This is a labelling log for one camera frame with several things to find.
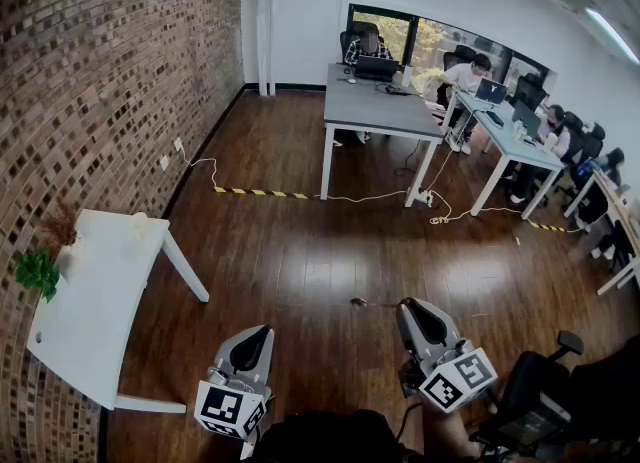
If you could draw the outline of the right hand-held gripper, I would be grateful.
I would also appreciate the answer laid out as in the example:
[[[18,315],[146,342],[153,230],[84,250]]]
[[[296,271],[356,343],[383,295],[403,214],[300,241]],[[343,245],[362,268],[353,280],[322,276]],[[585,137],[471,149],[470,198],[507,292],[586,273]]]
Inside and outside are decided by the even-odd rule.
[[[425,348],[448,344],[451,318],[431,303],[403,299],[396,307],[396,321],[405,350],[411,355],[399,371],[406,397],[418,396],[443,413],[451,413],[479,396],[497,374],[482,348],[461,339],[436,353]]]

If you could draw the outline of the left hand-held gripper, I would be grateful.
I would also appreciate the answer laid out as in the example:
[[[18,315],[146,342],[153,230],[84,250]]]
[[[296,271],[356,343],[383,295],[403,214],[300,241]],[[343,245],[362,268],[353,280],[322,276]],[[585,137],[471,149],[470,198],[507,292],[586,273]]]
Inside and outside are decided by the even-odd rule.
[[[199,382],[194,418],[210,432],[242,441],[241,459],[252,456],[273,399],[266,384],[273,346],[270,326],[248,328],[221,345],[207,380]]]

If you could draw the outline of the person's right forearm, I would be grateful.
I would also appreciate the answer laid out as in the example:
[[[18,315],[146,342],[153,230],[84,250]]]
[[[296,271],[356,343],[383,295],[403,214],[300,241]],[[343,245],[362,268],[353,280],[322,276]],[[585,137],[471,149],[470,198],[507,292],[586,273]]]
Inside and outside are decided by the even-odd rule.
[[[478,443],[469,440],[458,411],[444,413],[421,398],[424,456],[429,463],[474,463],[480,455]]]

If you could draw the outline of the person's black clothing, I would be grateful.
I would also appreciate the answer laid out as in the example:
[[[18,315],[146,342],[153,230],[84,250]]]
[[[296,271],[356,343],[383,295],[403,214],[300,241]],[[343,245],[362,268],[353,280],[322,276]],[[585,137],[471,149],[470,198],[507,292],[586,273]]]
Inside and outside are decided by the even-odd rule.
[[[427,463],[373,410],[311,411],[272,425],[246,463]]]

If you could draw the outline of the white rectangular table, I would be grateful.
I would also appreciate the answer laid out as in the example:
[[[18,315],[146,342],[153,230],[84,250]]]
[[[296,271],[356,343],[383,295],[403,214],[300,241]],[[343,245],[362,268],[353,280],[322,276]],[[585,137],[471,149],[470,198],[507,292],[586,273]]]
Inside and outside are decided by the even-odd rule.
[[[183,414],[182,403],[122,395],[120,372],[132,323],[156,258],[165,253],[202,302],[209,294],[170,233],[169,221],[148,217],[142,242],[131,216],[83,210],[78,255],[63,251],[56,295],[40,300],[27,341],[33,356],[72,388],[108,409]]]

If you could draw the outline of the pale blue top desk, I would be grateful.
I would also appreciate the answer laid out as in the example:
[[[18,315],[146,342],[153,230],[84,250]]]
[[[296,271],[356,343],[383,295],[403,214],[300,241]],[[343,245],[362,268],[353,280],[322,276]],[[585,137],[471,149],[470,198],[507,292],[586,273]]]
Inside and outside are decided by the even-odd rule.
[[[549,171],[549,176],[521,213],[521,218],[528,220],[533,210],[538,206],[543,196],[551,187],[555,178],[559,175],[559,172],[563,168],[562,162],[551,150],[546,150],[543,146],[529,145],[516,140],[514,136],[514,122],[512,121],[513,107],[510,104],[503,102],[499,106],[491,106],[481,102],[469,93],[456,89],[447,108],[443,124],[449,122],[453,109],[458,104],[464,106],[477,120],[477,123],[486,129],[491,142],[501,153],[498,164],[471,207],[470,214],[477,216],[481,212],[506,166],[510,162],[519,162]]]

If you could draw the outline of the brown dried potted plant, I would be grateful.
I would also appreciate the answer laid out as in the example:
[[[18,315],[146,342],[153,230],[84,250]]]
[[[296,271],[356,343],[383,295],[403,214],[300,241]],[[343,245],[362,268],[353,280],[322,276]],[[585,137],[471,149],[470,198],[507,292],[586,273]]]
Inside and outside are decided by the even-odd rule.
[[[77,211],[58,199],[56,211],[41,220],[41,228],[46,240],[46,249],[53,258],[62,250],[70,255],[78,255],[83,249],[83,240],[76,229]]]

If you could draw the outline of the grey top desk white legs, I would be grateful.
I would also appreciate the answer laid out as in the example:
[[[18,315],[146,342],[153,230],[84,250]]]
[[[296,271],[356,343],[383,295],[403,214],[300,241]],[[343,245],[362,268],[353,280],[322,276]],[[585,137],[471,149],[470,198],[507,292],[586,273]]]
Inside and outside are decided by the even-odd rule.
[[[425,100],[410,91],[408,96],[390,95],[371,80],[348,82],[345,67],[331,63],[327,68],[324,106],[325,144],[319,198],[329,198],[334,133],[337,130],[411,138],[428,143],[408,190],[405,205],[412,206],[423,191],[423,180],[435,151],[443,142],[442,128]]]

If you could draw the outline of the green leafy potted plant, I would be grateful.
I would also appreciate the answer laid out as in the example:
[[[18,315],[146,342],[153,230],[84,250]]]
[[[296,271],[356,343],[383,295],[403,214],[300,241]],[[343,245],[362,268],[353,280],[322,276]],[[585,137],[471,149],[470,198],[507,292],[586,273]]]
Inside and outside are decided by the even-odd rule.
[[[46,249],[39,249],[19,257],[15,279],[25,288],[38,289],[41,298],[50,302],[57,292],[60,270],[50,253]]]

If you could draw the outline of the wooden top desk white legs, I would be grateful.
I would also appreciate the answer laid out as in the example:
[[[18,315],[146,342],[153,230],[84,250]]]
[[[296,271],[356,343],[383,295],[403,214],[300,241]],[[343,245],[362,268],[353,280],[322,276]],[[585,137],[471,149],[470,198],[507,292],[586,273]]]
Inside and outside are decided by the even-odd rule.
[[[631,280],[632,277],[635,277],[640,281],[640,212],[636,221],[632,204],[627,203],[624,197],[616,192],[616,189],[614,188],[615,184],[611,182],[605,174],[600,170],[595,169],[592,172],[591,177],[586,181],[584,187],[579,191],[575,199],[564,211],[565,218],[570,218],[572,216],[573,212],[578,208],[578,205],[585,198],[587,192],[593,185],[597,185],[604,194],[608,202],[608,210],[606,214],[613,214],[612,220],[618,220],[621,223],[634,253],[634,256],[630,261],[597,290],[597,295],[601,296],[607,293],[612,287],[621,289]]]

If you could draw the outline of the dark computer monitor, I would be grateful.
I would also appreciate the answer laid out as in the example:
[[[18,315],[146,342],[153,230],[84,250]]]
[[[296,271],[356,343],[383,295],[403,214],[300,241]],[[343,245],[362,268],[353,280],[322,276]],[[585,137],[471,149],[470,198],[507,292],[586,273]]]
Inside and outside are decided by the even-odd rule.
[[[524,102],[517,100],[512,121],[522,127],[524,134],[530,139],[535,140],[538,137],[538,130],[541,125],[541,119],[532,111]]]

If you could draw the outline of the laptop with white lid mark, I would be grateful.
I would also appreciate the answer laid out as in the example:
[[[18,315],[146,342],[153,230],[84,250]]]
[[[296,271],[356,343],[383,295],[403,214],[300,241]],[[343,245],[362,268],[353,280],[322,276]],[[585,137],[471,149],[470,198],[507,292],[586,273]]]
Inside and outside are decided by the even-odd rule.
[[[507,88],[504,84],[483,78],[478,85],[475,98],[491,105],[500,105],[504,101],[506,93]]]

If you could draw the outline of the black open laptop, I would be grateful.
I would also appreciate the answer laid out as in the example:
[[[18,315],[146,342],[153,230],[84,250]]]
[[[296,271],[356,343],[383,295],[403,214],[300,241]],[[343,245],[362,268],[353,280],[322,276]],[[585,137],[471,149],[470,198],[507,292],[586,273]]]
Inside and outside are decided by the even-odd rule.
[[[360,55],[354,67],[354,76],[379,82],[391,82],[398,69],[398,61]]]

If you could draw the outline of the black framed window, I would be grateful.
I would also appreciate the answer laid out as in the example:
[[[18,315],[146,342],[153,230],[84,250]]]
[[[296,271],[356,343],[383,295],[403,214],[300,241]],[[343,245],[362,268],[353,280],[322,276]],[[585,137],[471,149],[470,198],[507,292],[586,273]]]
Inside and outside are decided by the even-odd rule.
[[[451,26],[443,22],[396,10],[351,3],[346,27],[371,23],[378,28],[381,39],[400,65],[412,67],[412,84],[428,99],[436,96],[439,82],[436,75],[443,71],[443,54],[465,45],[477,53],[486,54],[492,64],[492,79],[507,86],[513,95],[517,80],[527,73],[538,75],[545,82],[549,69],[511,47],[494,40]]]

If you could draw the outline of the long ceiling light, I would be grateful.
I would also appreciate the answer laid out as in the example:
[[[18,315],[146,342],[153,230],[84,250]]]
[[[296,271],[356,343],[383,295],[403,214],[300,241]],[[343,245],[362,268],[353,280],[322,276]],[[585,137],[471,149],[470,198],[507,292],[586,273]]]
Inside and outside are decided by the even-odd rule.
[[[594,21],[616,44],[623,54],[634,64],[640,65],[640,58],[636,52],[629,46],[622,35],[604,18],[597,10],[586,8],[586,14]]]

